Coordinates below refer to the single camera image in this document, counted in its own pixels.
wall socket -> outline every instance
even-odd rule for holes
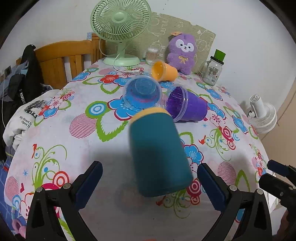
[[[5,70],[4,70],[4,74],[5,76],[9,76],[11,74],[11,66],[7,67]]]

green desk fan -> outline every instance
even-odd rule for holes
[[[105,57],[104,63],[132,66],[138,57],[125,54],[127,41],[140,35],[151,19],[151,9],[145,0],[102,0],[91,13],[91,27],[100,38],[118,42],[117,54]]]

floral tablecloth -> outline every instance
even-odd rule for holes
[[[148,74],[144,62],[127,69]],[[208,104],[204,120],[176,123],[194,181],[169,195],[142,197],[136,189],[128,144],[128,122],[135,112],[122,99],[122,87],[131,77],[99,60],[47,103],[14,155],[4,191],[8,205],[27,219],[37,187],[60,188],[99,160],[103,176],[86,208],[80,210],[97,239],[201,240],[220,213],[197,179],[200,163],[206,162],[228,185],[242,191],[258,188],[268,158],[238,103],[223,86],[209,86],[195,74],[179,73],[175,82]],[[160,85],[166,92],[172,82]],[[57,208],[56,212],[72,240],[62,211]],[[229,236],[242,213],[237,214]]]

cardboard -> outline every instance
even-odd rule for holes
[[[126,48],[126,53],[143,59],[146,49],[155,45],[160,49],[158,58],[167,63],[166,56],[169,53],[167,48],[168,42],[174,37],[172,33],[175,32],[188,33],[195,37],[197,51],[194,57],[195,66],[192,68],[192,71],[197,72],[201,63],[208,58],[216,35],[201,26],[192,25],[188,21],[173,16],[152,12],[150,24],[142,34],[130,41],[129,46]],[[106,53],[117,53],[117,46],[118,43],[107,41]]]

yellow bow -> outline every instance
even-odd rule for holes
[[[185,63],[185,61],[188,60],[188,58],[183,58],[182,56],[179,56],[179,59],[181,60],[180,63],[181,63],[181,62]]]

